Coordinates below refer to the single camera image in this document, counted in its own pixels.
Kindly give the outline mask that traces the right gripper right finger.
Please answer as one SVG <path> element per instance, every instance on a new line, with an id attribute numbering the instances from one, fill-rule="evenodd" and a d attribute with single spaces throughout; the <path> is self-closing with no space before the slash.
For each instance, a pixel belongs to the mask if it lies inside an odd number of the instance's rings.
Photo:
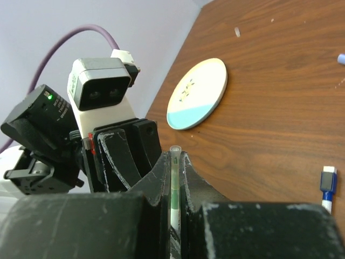
<path id="1" fill-rule="evenodd" d="M 209 211 L 229 199 L 197 173 L 185 151 L 180 155 L 179 167 L 181 257 L 215 258 Z"/>

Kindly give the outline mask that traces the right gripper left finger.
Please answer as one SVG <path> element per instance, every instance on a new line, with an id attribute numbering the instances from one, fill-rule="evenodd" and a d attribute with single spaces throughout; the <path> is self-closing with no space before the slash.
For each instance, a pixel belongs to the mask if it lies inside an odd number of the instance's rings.
<path id="1" fill-rule="evenodd" d="M 170 158 L 163 152 L 153 169 L 125 193 L 121 258 L 170 256 Z"/>

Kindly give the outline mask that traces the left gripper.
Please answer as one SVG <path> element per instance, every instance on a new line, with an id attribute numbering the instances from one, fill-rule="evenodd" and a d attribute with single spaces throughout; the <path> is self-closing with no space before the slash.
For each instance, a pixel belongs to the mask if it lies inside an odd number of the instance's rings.
<path id="1" fill-rule="evenodd" d="M 131 189 L 153 169 L 162 153 L 157 123 L 148 119 L 97 127 L 81 141 L 92 193 Z"/>

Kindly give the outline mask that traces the green pen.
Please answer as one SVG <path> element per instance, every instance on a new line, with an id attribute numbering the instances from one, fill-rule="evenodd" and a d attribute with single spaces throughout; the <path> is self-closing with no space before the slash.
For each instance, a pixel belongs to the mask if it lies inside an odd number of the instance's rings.
<path id="1" fill-rule="evenodd" d="M 170 203 L 170 224 L 173 229 L 174 255 L 181 258 L 181 241 L 180 241 L 180 187 L 174 190 L 171 187 L 171 203 Z"/>

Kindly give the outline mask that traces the blue marker cap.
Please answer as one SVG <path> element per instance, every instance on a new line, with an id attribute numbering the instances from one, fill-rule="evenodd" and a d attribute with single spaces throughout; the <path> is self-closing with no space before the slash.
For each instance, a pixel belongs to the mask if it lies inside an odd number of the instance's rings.
<path id="1" fill-rule="evenodd" d="M 334 166 L 324 166 L 321 172 L 320 190 L 322 192 L 336 192 L 337 169 Z"/>

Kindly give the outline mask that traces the clear pen cap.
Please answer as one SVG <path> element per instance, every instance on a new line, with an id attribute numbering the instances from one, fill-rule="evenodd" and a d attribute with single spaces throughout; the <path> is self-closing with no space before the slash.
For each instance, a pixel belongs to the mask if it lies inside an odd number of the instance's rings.
<path id="1" fill-rule="evenodd" d="M 179 189 L 179 160 L 182 149 L 180 146 L 171 146 L 170 155 L 171 155 L 171 187 L 174 190 Z"/>

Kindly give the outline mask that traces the blue white marker pen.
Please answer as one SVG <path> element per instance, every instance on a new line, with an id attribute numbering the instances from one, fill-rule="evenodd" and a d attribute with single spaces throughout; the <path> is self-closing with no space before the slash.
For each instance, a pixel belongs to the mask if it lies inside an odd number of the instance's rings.
<path id="1" fill-rule="evenodd" d="M 332 214 L 333 195 L 331 191 L 325 191 L 322 195 L 321 205 L 329 214 Z"/>

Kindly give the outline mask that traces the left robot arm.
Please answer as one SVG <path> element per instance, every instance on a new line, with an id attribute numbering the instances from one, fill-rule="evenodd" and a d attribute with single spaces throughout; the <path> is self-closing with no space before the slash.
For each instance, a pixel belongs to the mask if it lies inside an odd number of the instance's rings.
<path id="1" fill-rule="evenodd" d="M 82 187 L 120 192 L 133 187 L 155 166 L 162 149 L 157 125 L 131 118 L 92 129 L 85 138 L 70 104 L 41 85 L 14 107 L 1 131 L 19 143 L 20 156 L 4 178 L 21 193 L 64 193 Z"/>

